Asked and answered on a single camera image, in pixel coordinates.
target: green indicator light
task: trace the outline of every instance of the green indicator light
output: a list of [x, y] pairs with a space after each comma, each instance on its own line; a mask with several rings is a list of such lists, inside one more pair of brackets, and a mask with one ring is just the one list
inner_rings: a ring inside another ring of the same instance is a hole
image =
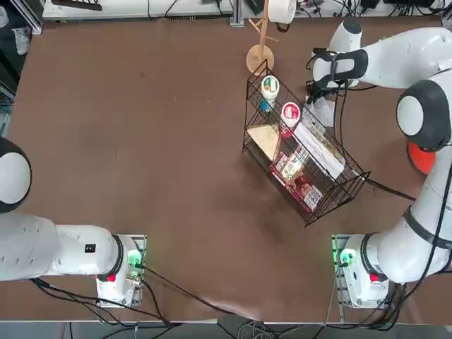
[[141, 263], [141, 252], [137, 249], [133, 249], [127, 254], [127, 262], [130, 266], [135, 266]]
[[340, 253], [340, 261], [342, 262], [342, 264], [350, 265], [353, 261], [354, 256], [354, 249], [343, 249], [343, 251]]

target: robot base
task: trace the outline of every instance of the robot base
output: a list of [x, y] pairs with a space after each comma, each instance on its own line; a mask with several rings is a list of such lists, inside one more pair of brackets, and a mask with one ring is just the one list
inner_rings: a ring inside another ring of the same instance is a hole
[[[338, 239], [344, 238], [348, 240], [342, 246], [340, 244], [335, 245], [334, 242], [338, 242]], [[388, 295], [389, 281], [371, 281], [371, 276], [368, 274], [362, 264], [362, 258], [360, 254], [361, 242], [364, 238], [363, 234], [354, 234], [351, 236], [333, 236], [333, 250], [337, 257], [335, 261], [339, 263], [337, 268], [338, 273], [340, 270], [343, 272], [345, 284], [338, 283], [338, 286], [346, 285], [348, 301], [344, 301], [343, 304], [351, 306], [357, 309], [376, 309], [384, 308], [385, 304], [382, 303]]]
[[[139, 260], [144, 262], [146, 253], [146, 236], [144, 234], [118, 234], [124, 248], [122, 265], [119, 272], [109, 281], [96, 280], [97, 296], [118, 302], [124, 306], [141, 305], [142, 289], [141, 280], [144, 271], [132, 266], [133, 262]], [[118, 305], [99, 302], [101, 307], [120, 307]]]

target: food package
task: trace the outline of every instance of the food package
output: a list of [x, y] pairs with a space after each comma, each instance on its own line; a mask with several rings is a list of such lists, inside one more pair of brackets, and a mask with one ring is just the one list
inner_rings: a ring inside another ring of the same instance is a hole
[[295, 179], [295, 175], [302, 170], [307, 158], [308, 153], [301, 146], [298, 146], [288, 156], [283, 151], [280, 151], [275, 159], [275, 168], [285, 182], [291, 183]]
[[273, 161], [278, 149], [279, 135], [277, 126], [259, 125], [249, 127], [246, 131], [256, 145]]
[[307, 151], [301, 146], [289, 155], [280, 151], [270, 167], [270, 172], [301, 203], [305, 211], [311, 213], [316, 210], [323, 194], [303, 173], [303, 166], [307, 160]]
[[312, 212], [315, 211], [323, 194], [312, 184], [312, 181], [303, 173], [294, 180], [295, 187], [292, 187], [299, 196], [299, 199]]
[[338, 149], [323, 136], [323, 131], [309, 121], [303, 119], [294, 130], [294, 135], [300, 143], [312, 154], [317, 162], [336, 179], [345, 168], [345, 159]]

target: wire basket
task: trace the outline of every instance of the wire basket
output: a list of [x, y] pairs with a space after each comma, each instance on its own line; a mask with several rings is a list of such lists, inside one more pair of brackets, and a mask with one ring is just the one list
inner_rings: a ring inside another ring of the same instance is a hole
[[[266, 60], [257, 69], [261, 69], [261, 71], [257, 75], [250, 76], [246, 82], [243, 150], [248, 152], [268, 173], [270, 179], [294, 206], [305, 221], [305, 226], [307, 226], [353, 200], [370, 172], [362, 170], [344, 147], [336, 141], [330, 131], [279, 79], [278, 96], [273, 107], [269, 106], [268, 101], [261, 94], [261, 81], [262, 77], [275, 76], [275, 74], [267, 67]], [[320, 131], [323, 134], [322, 136], [317, 134], [317, 136], [322, 141], [322, 145], [325, 145], [331, 151], [331, 154], [335, 154], [340, 159], [339, 163], [343, 166], [340, 173], [334, 172], [328, 166], [328, 163], [321, 159], [324, 153], [314, 152], [316, 154], [314, 156], [312, 145], [308, 146], [300, 141], [295, 135], [298, 131], [298, 125], [289, 129], [280, 118], [280, 113], [286, 102], [293, 102], [300, 108], [302, 117], [299, 124], [303, 121], [302, 128], [309, 123], [309, 126], [314, 126], [315, 131]], [[265, 153], [251, 137], [249, 132], [258, 126], [265, 126], [270, 133], [278, 135], [278, 143], [273, 156]], [[285, 138], [281, 136], [282, 130], [286, 131]], [[301, 168], [290, 177], [287, 174], [290, 169], [287, 168], [291, 161], [298, 165], [301, 164]]]

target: product box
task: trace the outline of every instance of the product box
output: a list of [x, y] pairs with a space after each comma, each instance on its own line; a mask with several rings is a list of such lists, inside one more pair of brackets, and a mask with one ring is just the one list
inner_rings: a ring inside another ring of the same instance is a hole
[[294, 130], [294, 135], [299, 142], [328, 171], [332, 178], [336, 179], [345, 169], [345, 159], [338, 149], [323, 136], [323, 133], [324, 131], [309, 119], [303, 119]]
[[302, 171], [308, 157], [307, 151], [301, 146], [290, 155], [280, 151], [270, 172], [301, 203], [305, 211], [311, 213], [315, 211], [323, 194]]

